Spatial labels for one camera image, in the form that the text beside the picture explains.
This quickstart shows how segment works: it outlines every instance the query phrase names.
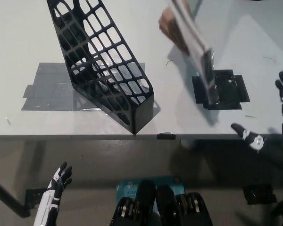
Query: human hand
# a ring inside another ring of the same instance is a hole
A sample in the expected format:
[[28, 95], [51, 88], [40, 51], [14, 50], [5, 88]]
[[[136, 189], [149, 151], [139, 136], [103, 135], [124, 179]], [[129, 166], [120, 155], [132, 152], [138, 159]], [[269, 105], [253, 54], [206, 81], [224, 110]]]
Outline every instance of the human hand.
[[[188, 12], [191, 13], [189, 3], [187, 0], [183, 0]], [[174, 13], [170, 7], [167, 7], [160, 19], [159, 19], [159, 28], [183, 53], [190, 55], [189, 50], [184, 42], [183, 36], [179, 27], [176, 23]]]

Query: white table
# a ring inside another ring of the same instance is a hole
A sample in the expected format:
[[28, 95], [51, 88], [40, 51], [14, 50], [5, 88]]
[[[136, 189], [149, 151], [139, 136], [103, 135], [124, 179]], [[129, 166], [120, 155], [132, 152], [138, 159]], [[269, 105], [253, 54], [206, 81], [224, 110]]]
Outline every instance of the white table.
[[156, 139], [160, 133], [236, 138], [233, 122], [261, 134], [281, 133], [274, 81], [283, 68], [283, 0], [203, 0], [199, 8], [196, 22], [214, 48], [215, 68], [243, 75], [250, 97], [242, 110], [230, 111], [207, 111], [195, 103], [189, 63], [158, 28], [165, 0], [103, 2], [137, 60], [146, 64], [160, 111], [135, 137], [101, 111], [21, 111], [39, 63], [64, 60], [46, 0], [1, 0], [0, 139]]

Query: black tape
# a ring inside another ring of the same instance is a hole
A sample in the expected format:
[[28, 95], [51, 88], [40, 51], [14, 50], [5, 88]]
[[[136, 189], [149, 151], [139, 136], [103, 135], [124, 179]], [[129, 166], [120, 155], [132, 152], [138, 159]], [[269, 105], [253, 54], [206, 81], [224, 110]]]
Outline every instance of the black tape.
[[172, 133], [157, 134], [157, 140], [176, 140], [176, 135]]

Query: mechanical part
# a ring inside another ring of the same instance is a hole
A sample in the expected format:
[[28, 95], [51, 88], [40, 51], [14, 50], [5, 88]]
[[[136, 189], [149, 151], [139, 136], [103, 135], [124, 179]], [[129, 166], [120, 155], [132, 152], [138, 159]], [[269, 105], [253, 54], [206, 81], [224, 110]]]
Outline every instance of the mechanical part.
[[244, 197], [248, 205], [276, 203], [277, 198], [273, 194], [273, 188], [267, 185], [250, 185], [243, 187]]
[[182, 213], [176, 202], [174, 192], [168, 185], [157, 187], [156, 204], [163, 226], [182, 225]]
[[213, 226], [208, 209], [199, 193], [179, 194], [175, 198], [182, 212], [183, 226]]
[[123, 197], [118, 202], [110, 226], [145, 226], [152, 214], [155, 201], [155, 185], [143, 180], [137, 189], [136, 198]]
[[200, 77], [192, 76], [197, 104], [209, 110], [237, 110], [242, 109], [240, 103], [250, 101], [242, 75], [234, 75], [232, 70], [214, 70], [214, 75], [219, 101], [211, 105]]

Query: gray floor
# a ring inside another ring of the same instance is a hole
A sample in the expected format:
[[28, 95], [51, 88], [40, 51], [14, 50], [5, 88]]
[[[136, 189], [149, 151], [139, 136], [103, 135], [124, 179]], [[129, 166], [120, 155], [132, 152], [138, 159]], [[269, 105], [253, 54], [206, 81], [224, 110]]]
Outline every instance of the gray floor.
[[[124, 178], [182, 176], [187, 191], [206, 201], [214, 226], [280, 225], [271, 206], [248, 206], [241, 186], [272, 182], [283, 198], [282, 173], [237, 142], [200, 143], [195, 152], [178, 141], [0, 142], [0, 183], [19, 200], [26, 188], [45, 187], [57, 167], [73, 165], [58, 225], [107, 225], [116, 206], [115, 185]], [[0, 226], [32, 226], [0, 202]]]

